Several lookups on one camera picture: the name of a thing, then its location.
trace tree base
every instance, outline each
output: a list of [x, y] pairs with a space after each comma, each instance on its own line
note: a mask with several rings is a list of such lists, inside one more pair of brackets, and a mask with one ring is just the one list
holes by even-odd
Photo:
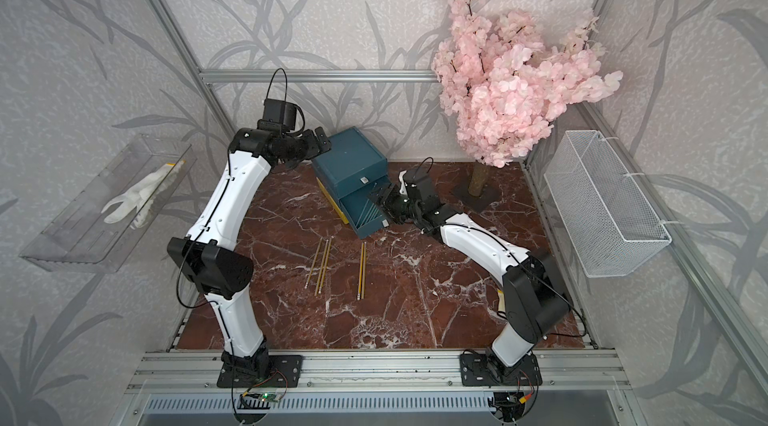
[[490, 184], [485, 184], [482, 189], [482, 193], [480, 193], [480, 196], [478, 197], [474, 197], [473, 195], [469, 194], [468, 189], [469, 178], [466, 178], [464, 181], [456, 185], [456, 187], [451, 190], [451, 193], [453, 193], [453, 196], [459, 199], [462, 203], [464, 203], [466, 207], [469, 207], [469, 209], [475, 213], [481, 213], [491, 203], [502, 199], [500, 192]]

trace yellow pencil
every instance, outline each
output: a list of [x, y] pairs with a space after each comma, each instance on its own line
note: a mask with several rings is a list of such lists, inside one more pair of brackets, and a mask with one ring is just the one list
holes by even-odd
[[365, 243], [360, 245], [360, 272], [357, 274], [357, 300], [360, 301], [360, 292], [362, 291], [362, 249]]
[[317, 242], [317, 249], [315, 249], [315, 257], [312, 259], [312, 267], [310, 268], [310, 274], [306, 277], [306, 283], [304, 283], [304, 289], [310, 285], [310, 279], [312, 278], [312, 271], [315, 270], [315, 263], [317, 263], [317, 255], [320, 254], [320, 245], [322, 244], [322, 238]]
[[368, 243], [362, 242], [362, 291], [360, 292], [360, 299], [366, 298], [366, 268], [368, 267]]
[[317, 270], [317, 282], [315, 284], [315, 296], [320, 292], [320, 274], [322, 273], [322, 265], [326, 262], [326, 255], [328, 254], [328, 245], [330, 239], [326, 239], [326, 248], [322, 250], [322, 261], [320, 261], [320, 268]]
[[326, 264], [322, 267], [322, 276], [320, 278], [320, 294], [322, 294], [322, 286], [326, 282], [326, 271], [328, 271], [328, 259], [331, 256], [331, 243], [333, 242], [333, 237], [328, 239], [328, 253], [326, 253]]

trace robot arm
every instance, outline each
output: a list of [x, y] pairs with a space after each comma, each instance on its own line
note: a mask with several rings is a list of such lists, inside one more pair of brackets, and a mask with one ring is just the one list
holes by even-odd
[[264, 118], [257, 128], [240, 129], [227, 147], [226, 170], [200, 218], [185, 238], [168, 242], [180, 274], [214, 309], [224, 336], [224, 363], [256, 377], [266, 373], [269, 357], [250, 302], [254, 264], [234, 249], [248, 206], [272, 168], [279, 162], [295, 167], [331, 148], [321, 127], [290, 132], [296, 127], [297, 111], [303, 118], [293, 103], [264, 101]]
[[545, 250], [532, 254], [477, 225], [465, 213], [441, 203], [421, 165], [399, 175], [370, 199], [394, 223], [413, 222], [437, 241], [455, 248], [491, 273], [504, 292], [508, 325], [491, 347], [488, 369], [496, 382], [516, 381], [515, 365], [568, 313], [564, 281]]
[[[168, 253], [180, 274], [205, 295], [221, 327], [224, 367], [220, 387], [229, 388], [233, 381], [253, 384], [279, 366], [276, 357], [268, 355], [251, 306], [253, 262], [234, 249], [248, 206], [272, 168], [279, 162], [294, 167], [331, 148], [321, 128], [286, 133], [286, 128], [295, 127], [296, 110], [300, 112], [285, 101], [265, 100], [265, 117], [258, 128], [240, 129], [228, 146], [226, 170], [200, 218], [185, 238], [172, 238], [168, 243]], [[420, 174], [418, 167], [402, 172], [400, 180], [398, 186], [387, 185], [372, 193], [371, 200], [379, 210], [389, 220], [413, 222], [424, 234], [465, 253], [502, 287], [509, 324], [494, 341], [483, 368], [494, 384], [516, 384], [518, 370], [531, 357], [534, 344], [568, 312], [568, 303], [557, 293], [565, 294], [554, 262], [548, 255], [531, 254], [499, 238], [467, 214], [441, 203], [428, 175]], [[298, 361], [289, 370], [293, 372], [289, 384], [298, 381], [300, 357]], [[533, 370], [529, 373], [537, 376]]]

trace red marble tabletop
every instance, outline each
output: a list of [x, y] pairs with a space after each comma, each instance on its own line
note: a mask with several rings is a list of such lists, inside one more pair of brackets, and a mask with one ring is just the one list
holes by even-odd
[[[390, 163], [390, 179], [410, 163]], [[471, 163], [436, 163], [430, 171], [440, 198], [465, 210], [451, 189]], [[498, 294], [484, 269], [413, 225], [393, 225], [366, 238], [366, 297], [357, 301], [360, 245], [317, 186], [312, 167], [279, 166], [262, 184], [240, 229], [236, 251], [254, 260], [250, 297], [271, 348], [485, 348], [502, 331]], [[517, 164], [494, 170], [502, 199], [481, 226], [528, 249], [548, 247], [536, 207]], [[333, 236], [326, 283], [304, 289], [318, 242]], [[578, 334], [572, 313], [557, 332]], [[179, 349], [221, 349], [210, 306], [195, 309]], [[552, 336], [540, 348], [583, 348], [580, 338]]]

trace white wire basket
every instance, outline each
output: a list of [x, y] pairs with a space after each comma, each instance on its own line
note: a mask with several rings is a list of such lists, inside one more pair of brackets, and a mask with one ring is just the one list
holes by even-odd
[[599, 131], [566, 131], [544, 179], [590, 278], [627, 276], [671, 242]]

